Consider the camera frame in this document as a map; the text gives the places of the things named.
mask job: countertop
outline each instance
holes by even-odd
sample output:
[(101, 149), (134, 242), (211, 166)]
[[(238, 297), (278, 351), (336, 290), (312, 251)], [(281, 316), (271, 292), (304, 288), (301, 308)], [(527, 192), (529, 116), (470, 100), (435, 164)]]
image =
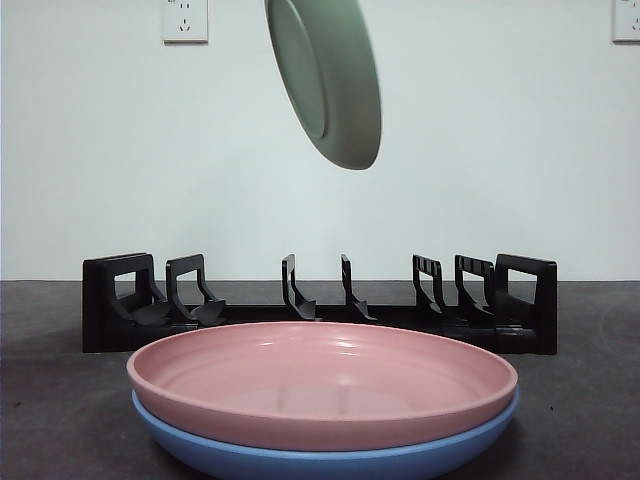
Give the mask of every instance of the countertop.
[[(210, 286), (230, 303), (280, 303), (279, 282)], [(414, 300), (410, 282), (355, 288), (372, 304)], [(342, 300), (338, 282), (301, 289), (320, 303)], [(194, 301), (192, 284), (181, 290)], [(130, 353), (81, 353), (80, 294), (80, 282), (2, 282), (2, 478), (210, 478), (166, 454), (136, 417)], [(560, 282), (558, 338), (556, 356), (504, 355), (520, 378), (514, 419), (443, 479), (640, 478), (640, 282)]]

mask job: falling plate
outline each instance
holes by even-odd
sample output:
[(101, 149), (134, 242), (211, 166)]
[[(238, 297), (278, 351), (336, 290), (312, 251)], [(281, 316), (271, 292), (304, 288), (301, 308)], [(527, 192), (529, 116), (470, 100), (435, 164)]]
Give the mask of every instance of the falling plate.
[(436, 335), (324, 322), (174, 335), (127, 363), (156, 417), (236, 445), (352, 451), (424, 443), (501, 412), (517, 383), (490, 352)]
[(451, 437), (406, 447), (354, 452), (267, 450), (218, 442), (179, 430), (133, 403), (151, 436), (185, 464), (224, 480), (426, 480), (453, 470), (488, 448), (504, 431), (518, 403)]
[(344, 168), (380, 146), (378, 76), (356, 0), (266, 0), (271, 43), (293, 109), (318, 151)]

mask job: stacked plates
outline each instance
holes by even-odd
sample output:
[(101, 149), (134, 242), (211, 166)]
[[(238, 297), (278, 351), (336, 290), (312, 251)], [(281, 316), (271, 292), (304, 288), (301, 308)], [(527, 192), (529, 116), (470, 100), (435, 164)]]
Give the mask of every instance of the stacked plates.
[(455, 340), (371, 325), (198, 330), (129, 359), (152, 436), (222, 479), (425, 479), (504, 430), (517, 374)]

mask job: wall outlet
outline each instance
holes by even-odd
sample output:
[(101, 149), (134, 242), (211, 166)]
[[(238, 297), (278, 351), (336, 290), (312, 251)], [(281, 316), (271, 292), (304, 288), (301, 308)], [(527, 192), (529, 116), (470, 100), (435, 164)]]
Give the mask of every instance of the wall outlet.
[(640, 0), (613, 0), (614, 43), (640, 43)]
[(209, 41), (208, 0), (163, 0), (165, 43)]

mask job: dish rack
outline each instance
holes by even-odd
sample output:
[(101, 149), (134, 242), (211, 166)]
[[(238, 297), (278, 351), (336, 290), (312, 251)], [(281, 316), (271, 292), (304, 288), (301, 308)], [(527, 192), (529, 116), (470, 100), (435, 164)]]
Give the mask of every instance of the dish rack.
[[(230, 305), (205, 281), (201, 254), (167, 261), (166, 296), (155, 282), (153, 256), (131, 253), (85, 260), (82, 279), (83, 352), (131, 351), (159, 338), (198, 328), (249, 322), (307, 320), (382, 325), (443, 335), (496, 353), (557, 353), (557, 265), (553, 261), (499, 254), (494, 263), (455, 256), (457, 304), (443, 296), (440, 262), (413, 255), (413, 305), (371, 305), (354, 293), (351, 261), (341, 256), (342, 305), (319, 305), (296, 283), (296, 259), (282, 260), (281, 305)], [(509, 292), (508, 272), (536, 277), (533, 302)], [(185, 305), (177, 277), (196, 272), (199, 305)], [(484, 303), (465, 288), (464, 272), (482, 278)], [(119, 296), (116, 277), (135, 273), (133, 293)], [(432, 286), (423, 288), (422, 275)]]

